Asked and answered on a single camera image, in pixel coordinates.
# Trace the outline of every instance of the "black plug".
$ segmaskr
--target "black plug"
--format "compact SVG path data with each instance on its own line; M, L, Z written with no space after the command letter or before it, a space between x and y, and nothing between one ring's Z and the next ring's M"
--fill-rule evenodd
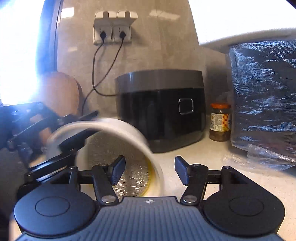
M123 41L124 38L126 37L126 33L124 31L121 31L121 33L119 34L119 37L121 38L121 40Z
M102 41L104 43L105 38L107 37L107 34L103 31L103 32L101 32L100 37L101 37L101 39L102 39Z

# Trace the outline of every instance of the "jar label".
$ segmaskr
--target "jar label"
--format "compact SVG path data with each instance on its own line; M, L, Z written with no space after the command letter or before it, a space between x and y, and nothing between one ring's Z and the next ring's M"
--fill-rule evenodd
M211 126L213 131L225 132L231 129L231 114L211 113Z

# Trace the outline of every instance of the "clear plastic sheet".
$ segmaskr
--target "clear plastic sheet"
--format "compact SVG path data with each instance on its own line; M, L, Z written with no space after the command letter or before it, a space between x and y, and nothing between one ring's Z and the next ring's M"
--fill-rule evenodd
M232 144L263 165L295 165L296 41L238 44L228 56L234 90Z

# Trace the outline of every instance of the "beige tiled wall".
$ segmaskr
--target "beige tiled wall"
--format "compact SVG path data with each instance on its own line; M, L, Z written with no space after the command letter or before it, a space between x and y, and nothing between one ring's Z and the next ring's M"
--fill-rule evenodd
M94 14L103 10L135 11L138 19L132 24L132 43L124 44L113 69L99 87L101 92L114 93L114 78L121 74L160 68L201 70L208 104L227 90L225 57L198 45L187 0L64 0L63 8L66 7L74 7L74 17L60 22L58 71L73 76L84 95L92 89ZM106 45L97 54L95 82L108 70L118 47ZM99 109L103 116L116 116L114 97L92 93L87 103L88 109Z

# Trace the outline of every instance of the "rice cooker lid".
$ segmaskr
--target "rice cooker lid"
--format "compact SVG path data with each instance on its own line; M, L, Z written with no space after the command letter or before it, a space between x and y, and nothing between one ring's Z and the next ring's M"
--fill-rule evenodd
M164 89L204 88L197 70L155 69L123 74L115 79L117 93Z

